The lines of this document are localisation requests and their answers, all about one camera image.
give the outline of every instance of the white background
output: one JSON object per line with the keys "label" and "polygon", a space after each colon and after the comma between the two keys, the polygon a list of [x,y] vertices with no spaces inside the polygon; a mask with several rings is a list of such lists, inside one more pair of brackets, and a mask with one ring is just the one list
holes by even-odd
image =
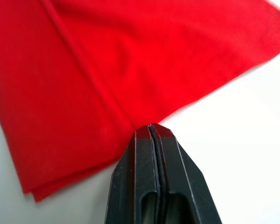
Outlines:
{"label": "white background", "polygon": [[[162,125],[203,172],[224,224],[280,224],[280,55]],[[0,127],[0,224],[103,224],[113,169],[36,204]]]}

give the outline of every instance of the red cloth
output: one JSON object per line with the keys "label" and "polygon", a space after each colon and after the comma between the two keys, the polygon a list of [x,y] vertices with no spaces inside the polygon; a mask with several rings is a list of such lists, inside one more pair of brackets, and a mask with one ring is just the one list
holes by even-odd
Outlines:
{"label": "red cloth", "polygon": [[263,0],[0,0],[0,123],[24,193],[99,171],[136,128],[279,52]]}

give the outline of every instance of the red fabric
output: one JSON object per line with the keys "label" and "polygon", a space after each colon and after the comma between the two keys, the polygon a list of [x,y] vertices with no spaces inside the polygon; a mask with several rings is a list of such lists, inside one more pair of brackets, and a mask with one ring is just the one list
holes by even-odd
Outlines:
{"label": "red fabric", "polygon": [[263,0],[0,0],[0,123],[24,193],[99,171],[136,128],[279,52]]}

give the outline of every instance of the white table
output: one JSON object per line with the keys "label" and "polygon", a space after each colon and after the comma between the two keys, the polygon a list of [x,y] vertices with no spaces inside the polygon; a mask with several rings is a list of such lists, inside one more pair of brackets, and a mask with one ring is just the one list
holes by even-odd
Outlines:
{"label": "white table", "polygon": [[[162,125],[203,172],[224,224],[280,224],[280,55]],[[0,127],[0,224],[103,224],[114,166],[36,204]]]}

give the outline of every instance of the black clamp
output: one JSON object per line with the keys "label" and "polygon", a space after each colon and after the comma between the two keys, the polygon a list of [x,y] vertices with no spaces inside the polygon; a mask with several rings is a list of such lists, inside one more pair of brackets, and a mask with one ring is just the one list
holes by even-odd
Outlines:
{"label": "black clamp", "polygon": [[221,224],[203,174],[172,132],[138,129],[116,166],[105,224]]}

